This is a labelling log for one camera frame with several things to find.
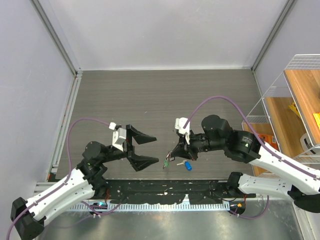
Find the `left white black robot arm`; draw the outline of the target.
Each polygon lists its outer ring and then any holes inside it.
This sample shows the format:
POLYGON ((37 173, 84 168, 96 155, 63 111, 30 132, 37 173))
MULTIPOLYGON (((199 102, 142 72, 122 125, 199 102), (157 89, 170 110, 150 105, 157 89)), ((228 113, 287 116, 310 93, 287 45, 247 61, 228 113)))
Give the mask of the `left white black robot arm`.
POLYGON ((156 157, 137 155, 133 142, 147 144, 156 137, 147 135, 128 124, 125 127, 110 123, 113 130, 111 145, 97 141, 89 142, 82 154, 82 160, 57 183, 28 199, 22 197, 12 202, 10 229, 16 229, 22 240, 33 240, 45 226, 74 204, 90 199, 101 199, 107 195, 108 184, 104 173, 107 162, 126 158, 138 172, 157 163, 156 157))

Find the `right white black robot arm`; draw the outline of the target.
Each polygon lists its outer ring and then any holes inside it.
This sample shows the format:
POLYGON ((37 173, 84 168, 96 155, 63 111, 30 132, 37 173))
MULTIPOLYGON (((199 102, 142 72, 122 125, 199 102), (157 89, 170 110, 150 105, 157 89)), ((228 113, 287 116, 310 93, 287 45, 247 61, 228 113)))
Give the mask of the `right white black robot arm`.
POLYGON ((268 195, 292 201, 298 208, 311 213, 320 212, 320 172, 284 155, 259 136, 244 130, 234 130, 227 120, 209 115, 201 122, 203 133, 193 133, 187 118, 177 118, 174 128, 178 143, 164 165, 183 158, 195 161, 199 153, 222 150, 233 161, 263 168, 279 178, 251 176, 232 172, 226 191, 239 195, 268 195))

